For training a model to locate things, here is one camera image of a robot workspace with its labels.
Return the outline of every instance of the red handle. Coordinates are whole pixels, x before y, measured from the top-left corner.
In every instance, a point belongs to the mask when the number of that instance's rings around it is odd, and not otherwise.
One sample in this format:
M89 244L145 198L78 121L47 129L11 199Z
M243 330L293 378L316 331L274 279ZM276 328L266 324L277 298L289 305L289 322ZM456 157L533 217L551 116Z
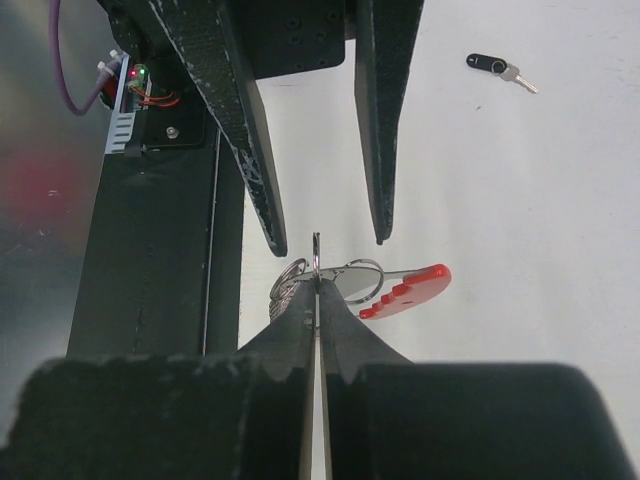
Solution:
M451 283L451 271L445 265L433 265L402 277L402 283L382 295L370 308L360 310L362 320L390 317L404 312L442 293Z

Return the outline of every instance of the silver key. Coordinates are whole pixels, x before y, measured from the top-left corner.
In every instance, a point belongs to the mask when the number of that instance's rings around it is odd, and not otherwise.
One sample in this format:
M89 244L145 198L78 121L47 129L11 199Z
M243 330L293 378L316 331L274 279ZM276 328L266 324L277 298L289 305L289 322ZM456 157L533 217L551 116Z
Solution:
M520 69L515 65L511 65L507 63L507 69L500 74L500 78L505 82L514 82L520 85L521 87L526 88L531 93L538 93L538 90L532 83L527 82L524 78L520 76Z

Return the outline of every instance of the white table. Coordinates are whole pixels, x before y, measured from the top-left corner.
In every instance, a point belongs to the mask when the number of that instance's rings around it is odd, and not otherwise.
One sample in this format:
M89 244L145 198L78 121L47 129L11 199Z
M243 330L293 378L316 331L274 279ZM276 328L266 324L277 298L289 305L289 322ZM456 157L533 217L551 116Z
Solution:
M241 343L282 269L371 257L445 263L440 297L369 325L417 361L558 361L601 390L640 465L640 7L637 0L427 1L400 123L395 226L375 245L353 44L336 69L261 82L290 255L246 214ZM539 89L472 70L518 65Z

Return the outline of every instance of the black key fob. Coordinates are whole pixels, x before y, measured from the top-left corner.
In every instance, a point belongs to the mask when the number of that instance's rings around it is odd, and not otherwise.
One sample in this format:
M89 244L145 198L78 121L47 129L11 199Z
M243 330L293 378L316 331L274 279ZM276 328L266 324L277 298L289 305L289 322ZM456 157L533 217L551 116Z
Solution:
M491 72L494 75L500 75L507 69L507 62L501 58L489 57L488 55L480 55L472 53L467 57L467 65L471 68Z

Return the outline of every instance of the keychain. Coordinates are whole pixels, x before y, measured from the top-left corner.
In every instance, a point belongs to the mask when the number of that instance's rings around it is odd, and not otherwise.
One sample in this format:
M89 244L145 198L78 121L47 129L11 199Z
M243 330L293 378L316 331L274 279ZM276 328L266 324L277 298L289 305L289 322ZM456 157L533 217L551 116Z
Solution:
M269 317L277 318L286 310L299 282L311 280L308 262L299 258L280 274L269 293ZM442 264L413 270L385 272L375 260L359 258L341 266L319 269L319 278L335 283L347 305L354 307L372 300L388 280L402 280L389 293L381 295L371 307L358 312L362 320L380 319L401 313L431 300L451 283L451 271ZM373 288L369 293L354 295Z

